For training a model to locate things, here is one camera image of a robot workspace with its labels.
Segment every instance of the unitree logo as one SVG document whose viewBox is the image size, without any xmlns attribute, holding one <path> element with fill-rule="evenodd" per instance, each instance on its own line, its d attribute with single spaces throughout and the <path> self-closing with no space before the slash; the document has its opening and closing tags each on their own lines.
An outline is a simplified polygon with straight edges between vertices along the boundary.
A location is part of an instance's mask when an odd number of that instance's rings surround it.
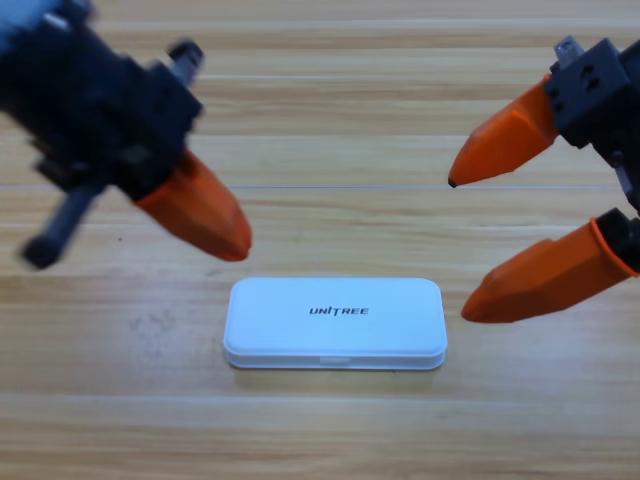
<svg viewBox="0 0 640 480">
<path fill-rule="evenodd" d="M 338 314 L 340 314 L 340 315 L 368 315 L 369 314 L 369 309 L 368 308 L 335 308 L 335 307 L 311 308 L 311 309 L 309 309 L 309 314 L 310 315 L 331 315 L 331 314 L 333 314 L 334 317 L 337 317 Z"/>
</svg>

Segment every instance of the table surface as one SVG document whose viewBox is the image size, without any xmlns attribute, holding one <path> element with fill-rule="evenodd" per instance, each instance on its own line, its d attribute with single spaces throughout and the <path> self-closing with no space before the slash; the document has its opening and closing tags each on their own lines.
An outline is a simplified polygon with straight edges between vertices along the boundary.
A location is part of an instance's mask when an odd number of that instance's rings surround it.
<svg viewBox="0 0 640 480">
<path fill-rule="evenodd" d="M 520 250 L 631 214 L 614 172 L 559 140 L 517 173 L 446 184 L 466 136 L 541 78 L 562 37 L 635 41 L 637 0 L 96 3 L 96 28 L 140 61 L 185 34 L 206 51 L 190 142 L 255 247 L 222 263 L 110 191 L 62 264 L 28 272 L 15 252 L 59 194 L 2 120 L 0 478 L 640 478 L 636 283 L 515 325 L 459 314 Z M 252 275 L 428 277 L 447 360 L 234 370 L 229 291 Z"/>
</svg>

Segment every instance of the orange fingertip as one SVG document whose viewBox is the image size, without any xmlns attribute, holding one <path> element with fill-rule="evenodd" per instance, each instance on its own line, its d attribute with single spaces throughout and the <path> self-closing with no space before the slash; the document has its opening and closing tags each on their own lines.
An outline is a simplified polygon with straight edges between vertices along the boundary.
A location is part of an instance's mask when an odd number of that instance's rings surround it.
<svg viewBox="0 0 640 480">
<path fill-rule="evenodd" d="M 548 79 L 474 130 L 449 172 L 451 186 L 512 172 L 553 145 L 558 132 L 544 91 Z"/>
<path fill-rule="evenodd" d="M 246 259 L 251 227 L 231 191 L 187 151 L 162 186 L 136 202 L 176 237 L 229 262 Z"/>
<path fill-rule="evenodd" d="M 543 240 L 492 270 L 462 310 L 481 323 L 510 323 L 565 310 L 629 277 L 594 220 L 557 240 Z"/>
</svg>

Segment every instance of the white plastic case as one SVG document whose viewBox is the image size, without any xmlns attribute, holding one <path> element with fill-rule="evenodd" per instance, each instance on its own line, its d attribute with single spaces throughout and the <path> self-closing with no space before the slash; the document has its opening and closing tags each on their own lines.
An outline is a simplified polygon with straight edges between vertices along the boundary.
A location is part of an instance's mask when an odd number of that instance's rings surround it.
<svg viewBox="0 0 640 480">
<path fill-rule="evenodd" d="M 224 348 L 240 368 L 430 370 L 447 348 L 442 295 L 420 278 L 247 278 Z"/>
</svg>

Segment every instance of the wood grain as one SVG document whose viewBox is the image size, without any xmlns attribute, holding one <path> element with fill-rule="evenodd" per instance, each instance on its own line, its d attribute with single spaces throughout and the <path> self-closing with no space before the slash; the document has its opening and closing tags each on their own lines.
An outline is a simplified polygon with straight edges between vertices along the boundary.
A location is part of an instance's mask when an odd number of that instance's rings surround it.
<svg viewBox="0 0 640 480">
<path fill-rule="evenodd" d="M 451 190 L 468 133 L 536 82 L 566 34 L 636 40 L 635 0 L 99 0 L 141 61 L 207 52 L 193 150 L 255 232 L 221 263 L 109 191 L 65 261 L 15 252 L 59 193 L 0 120 L 0 478 L 634 480 L 637 282 L 516 325 L 460 315 L 493 266 L 632 209 L 592 149 L 556 145 Z M 434 372 L 243 371 L 222 335 L 247 276 L 418 276 L 442 288 Z"/>
</svg>

